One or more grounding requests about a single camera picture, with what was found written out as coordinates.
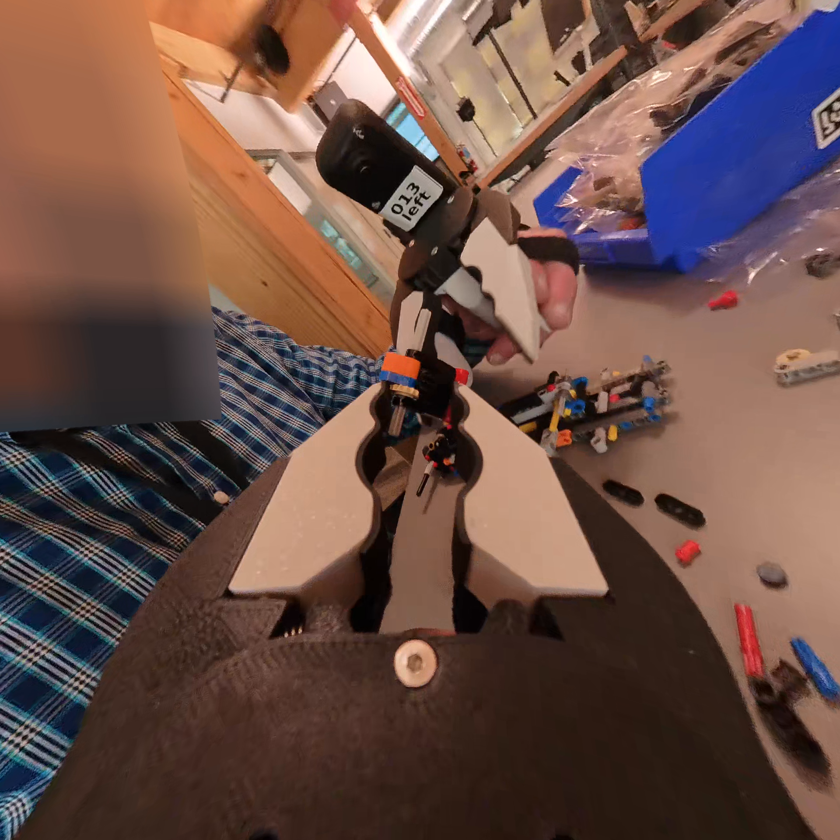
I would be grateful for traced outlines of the empty clear plastic bag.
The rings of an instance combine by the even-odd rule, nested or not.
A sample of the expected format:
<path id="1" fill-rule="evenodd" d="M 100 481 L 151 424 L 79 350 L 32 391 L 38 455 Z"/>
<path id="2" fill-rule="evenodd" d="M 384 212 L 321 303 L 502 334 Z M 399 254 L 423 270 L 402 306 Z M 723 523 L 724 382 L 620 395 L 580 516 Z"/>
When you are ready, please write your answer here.
<path id="1" fill-rule="evenodd" d="M 839 255 L 839 170 L 835 164 L 786 193 L 743 230 L 709 247 L 703 277 L 746 287 L 760 275 L 791 266 L 819 250 Z"/>

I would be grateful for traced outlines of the blue lego pin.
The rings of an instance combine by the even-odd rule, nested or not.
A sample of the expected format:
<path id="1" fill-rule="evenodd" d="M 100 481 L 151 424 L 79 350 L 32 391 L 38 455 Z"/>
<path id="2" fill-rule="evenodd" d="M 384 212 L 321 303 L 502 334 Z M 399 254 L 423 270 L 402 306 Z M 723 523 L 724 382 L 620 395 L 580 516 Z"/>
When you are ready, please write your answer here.
<path id="1" fill-rule="evenodd" d="M 837 704 L 839 702 L 839 684 L 831 670 L 803 637 L 792 637 L 790 645 L 819 694 L 825 700 Z"/>

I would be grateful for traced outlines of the partly built lego chassis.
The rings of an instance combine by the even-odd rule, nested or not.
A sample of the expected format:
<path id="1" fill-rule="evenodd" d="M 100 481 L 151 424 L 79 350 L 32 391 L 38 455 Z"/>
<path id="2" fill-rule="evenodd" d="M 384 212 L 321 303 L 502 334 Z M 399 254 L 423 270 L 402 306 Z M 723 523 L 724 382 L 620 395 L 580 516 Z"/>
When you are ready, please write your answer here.
<path id="1" fill-rule="evenodd" d="M 664 420 L 670 404 L 663 383 L 667 373 L 666 362 L 646 355 L 626 373 L 603 369 L 593 385 L 584 376 L 552 371 L 544 383 L 497 411 L 551 458 L 576 444 L 604 454 L 622 435 Z"/>

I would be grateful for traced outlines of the person in blue plaid shirt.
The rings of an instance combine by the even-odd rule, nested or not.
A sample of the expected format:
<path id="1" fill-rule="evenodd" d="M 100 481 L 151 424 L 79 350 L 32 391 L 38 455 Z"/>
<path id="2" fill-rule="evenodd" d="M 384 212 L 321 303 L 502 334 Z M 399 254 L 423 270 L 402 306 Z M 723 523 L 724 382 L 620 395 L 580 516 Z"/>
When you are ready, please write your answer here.
<path id="1" fill-rule="evenodd" d="M 221 416 L 1 436 L 1 831 L 76 738 L 141 604 L 261 474 L 379 384 L 374 360 L 213 310 Z"/>

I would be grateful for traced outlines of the red lego axle pin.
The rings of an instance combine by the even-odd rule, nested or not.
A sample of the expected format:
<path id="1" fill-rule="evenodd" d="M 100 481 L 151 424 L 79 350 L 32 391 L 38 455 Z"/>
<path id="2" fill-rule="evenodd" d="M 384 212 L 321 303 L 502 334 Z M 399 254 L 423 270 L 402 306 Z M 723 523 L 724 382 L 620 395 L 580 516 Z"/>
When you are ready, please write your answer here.
<path id="1" fill-rule="evenodd" d="M 735 603 L 733 611 L 744 673 L 748 678 L 761 679 L 765 675 L 765 667 L 753 609 L 749 605 Z"/>

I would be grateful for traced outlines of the wooden cabinet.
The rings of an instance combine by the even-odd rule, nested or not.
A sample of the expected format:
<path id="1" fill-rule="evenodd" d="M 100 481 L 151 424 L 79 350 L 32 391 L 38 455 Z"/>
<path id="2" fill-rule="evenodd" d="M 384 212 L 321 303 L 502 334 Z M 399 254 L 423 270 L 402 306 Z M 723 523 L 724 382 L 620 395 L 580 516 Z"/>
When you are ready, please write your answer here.
<path id="1" fill-rule="evenodd" d="M 391 341 L 387 306 L 270 180 L 249 140 L 280 142 L 272 100 L 214 81 L 234 68 L 223 49 L 151 23 L 192 188 L 211 286 L 303 344 L 378 355 Z"/>

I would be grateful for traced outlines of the blue labelled parts bin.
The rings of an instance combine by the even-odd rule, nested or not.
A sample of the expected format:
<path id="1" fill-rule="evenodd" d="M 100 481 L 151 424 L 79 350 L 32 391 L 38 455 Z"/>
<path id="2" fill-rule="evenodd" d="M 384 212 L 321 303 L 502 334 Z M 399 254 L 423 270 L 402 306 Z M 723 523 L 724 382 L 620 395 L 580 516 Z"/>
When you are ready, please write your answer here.
<path id="1" fill-rule="evenodd" d="M 540 226 L 575 242 L 582 264 L 687 273 L 838 158 L 838 2 L 743 2 L 689 46 L 748 22 L 782 22 L 791 32 L 642 164 L 645 227 L 572 234 L 555 201 L 580 171 L 553 157 L 569 129 L 551 143 L 560 173 L 532 206 Z"/>

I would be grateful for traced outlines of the person's left hand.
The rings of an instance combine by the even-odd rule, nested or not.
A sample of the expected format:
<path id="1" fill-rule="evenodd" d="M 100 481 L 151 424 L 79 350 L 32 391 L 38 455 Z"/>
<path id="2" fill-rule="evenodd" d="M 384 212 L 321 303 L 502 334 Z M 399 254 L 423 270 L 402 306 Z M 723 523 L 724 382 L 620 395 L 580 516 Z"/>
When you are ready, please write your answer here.
<path id="1" fill-rule="evenodd" d="M 570 266 L 558 261 L 531 259 L 530 267 L 534 297 L 545 322 L 540 330 L 540 345 L 543 346 L 555 333 L 571 325 L 578 277 Z M 519 346 L 509 335 L 478 318 L 453 298 L 443 296 L 443 302 L 444 309 L 462 322 L 465 337 L 486 346 L 486 351 L 479 357 L 481 361 L 500 366 L 521 355 Z"/>

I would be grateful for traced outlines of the black angled lego connector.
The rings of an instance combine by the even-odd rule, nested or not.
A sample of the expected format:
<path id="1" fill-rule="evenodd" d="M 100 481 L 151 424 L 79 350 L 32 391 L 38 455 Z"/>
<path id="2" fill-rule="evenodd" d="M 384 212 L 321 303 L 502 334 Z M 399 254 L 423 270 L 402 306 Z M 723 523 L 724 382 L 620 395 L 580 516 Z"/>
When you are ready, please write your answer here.
<path id="1" fill-rule="evenodd" d="M 804 674 L 781 658 L 768 673 L 749 677 L 749 690 L 763 725 L 800 778 L 817 790 L 829 787 L 831 764 L 796 709 L 810 692 Z"/>

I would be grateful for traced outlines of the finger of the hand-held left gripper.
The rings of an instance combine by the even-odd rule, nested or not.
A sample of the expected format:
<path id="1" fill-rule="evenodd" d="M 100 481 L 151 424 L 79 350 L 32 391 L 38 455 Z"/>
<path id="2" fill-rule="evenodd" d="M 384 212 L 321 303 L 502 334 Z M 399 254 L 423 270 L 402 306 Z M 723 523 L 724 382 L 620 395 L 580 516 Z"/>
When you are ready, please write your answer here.
<path id="1" fill-rule="evenodd" d="M 395 337 L 395 350 L 406 353 L 421 350 L 427 332 L 424 296 L 407 296 L 400 305 Z"/>
<path id="2" fill-rule="evenodd" d="M 548 326 L 539 312 L 529 257 L 485 218 L 467 237 L 456 263 L 447 270 L 443 294 L 504 332 L 529 362 L 536 361 Z"/>

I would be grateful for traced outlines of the small black lego assembly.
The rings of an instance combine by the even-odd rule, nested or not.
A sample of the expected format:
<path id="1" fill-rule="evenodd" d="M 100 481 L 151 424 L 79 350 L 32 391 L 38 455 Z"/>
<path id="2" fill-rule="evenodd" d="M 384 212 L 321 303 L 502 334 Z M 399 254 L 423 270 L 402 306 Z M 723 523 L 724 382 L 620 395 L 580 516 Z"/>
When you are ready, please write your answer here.
<path id="1" fill-rule="evenodd" d="M 464 361 L 458 361 L 452 366 L 434 353 L 422 350 L 399 354 L 418 359 L 422 366 L 416 379 L 387 376 L 382 373 L 382 368 L 380 370 L 380 381 L 386 385 L 391 406 L 386 433 L 393 438 L 400 437 L 409 414 L 445 419 L 455 386 L 467 385 L 471 376 Z"/>

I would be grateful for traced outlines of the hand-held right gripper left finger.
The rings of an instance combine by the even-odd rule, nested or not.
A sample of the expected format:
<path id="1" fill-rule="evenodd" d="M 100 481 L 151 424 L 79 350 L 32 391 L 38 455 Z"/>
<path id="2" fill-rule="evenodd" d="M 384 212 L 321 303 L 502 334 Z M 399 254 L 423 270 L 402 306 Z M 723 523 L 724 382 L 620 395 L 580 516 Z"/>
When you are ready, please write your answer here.
<path id="1" fill-rule="evenodd" d="M 386 463 L 389 407 L 385 386 L 372 385 L 294 451 L 228 594 L 279 597 L 302 613 L 336 606 L 355 631 L 381 631 L 391 551 L 375 480 Z"/>

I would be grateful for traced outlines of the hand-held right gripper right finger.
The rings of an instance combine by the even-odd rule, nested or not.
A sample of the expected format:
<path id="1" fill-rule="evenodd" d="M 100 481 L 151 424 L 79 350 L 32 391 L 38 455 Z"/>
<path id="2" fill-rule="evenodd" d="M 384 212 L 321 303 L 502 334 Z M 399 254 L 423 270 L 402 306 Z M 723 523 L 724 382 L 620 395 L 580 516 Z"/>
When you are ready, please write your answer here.
<path id="1" fill-rule="evenodd" d="M 453 625 L 475 634 L 514 602 L 602 599 L 608 583 L 552 462 L 466 385 L 451 402 L 455 441 Z"/>

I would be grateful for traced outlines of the clear bags of lego pieces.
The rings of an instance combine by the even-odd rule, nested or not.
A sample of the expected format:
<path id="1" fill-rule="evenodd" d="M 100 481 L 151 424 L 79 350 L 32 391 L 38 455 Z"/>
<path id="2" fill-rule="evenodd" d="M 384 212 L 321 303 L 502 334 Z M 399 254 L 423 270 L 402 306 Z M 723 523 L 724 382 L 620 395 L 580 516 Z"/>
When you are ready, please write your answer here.
<path id="1" fill-rule="evenodd" d="M 555 201 L 574 235 L 644 228 L 641 167 L 791 29 L 748 22 L 668 56 L 562 134 L 553 157 L 580 171 Z"/>

